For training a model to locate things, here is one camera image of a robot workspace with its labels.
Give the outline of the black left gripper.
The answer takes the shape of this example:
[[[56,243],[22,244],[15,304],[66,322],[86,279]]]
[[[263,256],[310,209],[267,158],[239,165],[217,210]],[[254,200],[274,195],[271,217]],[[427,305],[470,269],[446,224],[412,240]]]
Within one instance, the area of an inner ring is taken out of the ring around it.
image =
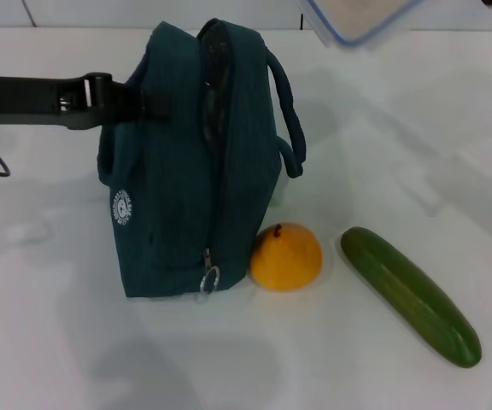
[[[0,77],[0,125],[87,130],[111,123],[171,119],[172,102],[166,92],[111,84],[109,74],[71,79]]]

